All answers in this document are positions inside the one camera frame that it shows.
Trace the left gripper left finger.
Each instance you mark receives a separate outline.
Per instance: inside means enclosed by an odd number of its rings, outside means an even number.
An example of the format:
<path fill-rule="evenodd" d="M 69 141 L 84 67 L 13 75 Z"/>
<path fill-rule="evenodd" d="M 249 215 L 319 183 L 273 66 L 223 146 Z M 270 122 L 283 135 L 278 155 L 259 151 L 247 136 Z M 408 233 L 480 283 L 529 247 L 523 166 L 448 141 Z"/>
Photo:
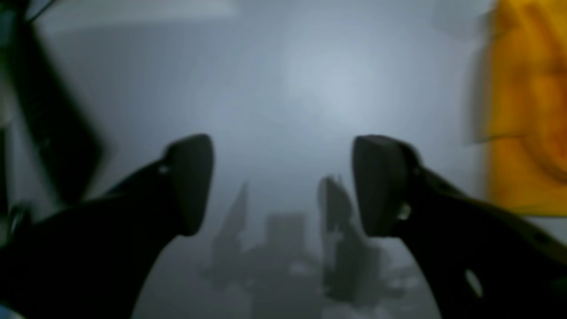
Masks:
<path fill-rule="evenodd" d="M 129 319 L 162 250 L 200 230 L 214 170 L 209 135 L 170 144 L 102 198 L 1 248 L 1 305 L 27 319 Z"/>

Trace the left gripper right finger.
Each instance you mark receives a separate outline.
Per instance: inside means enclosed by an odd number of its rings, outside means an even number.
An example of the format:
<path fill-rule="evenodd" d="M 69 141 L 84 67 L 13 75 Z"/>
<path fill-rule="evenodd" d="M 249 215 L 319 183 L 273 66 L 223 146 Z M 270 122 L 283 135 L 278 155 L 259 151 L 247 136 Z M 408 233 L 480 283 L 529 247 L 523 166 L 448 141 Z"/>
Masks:
<path fill-rule="evenodd" d="M 566 246 L 468 197 L 411 145 L 357 136 L 352 171 L 365 234 L 403 241 L 444 319 L 564 319 Z"/>

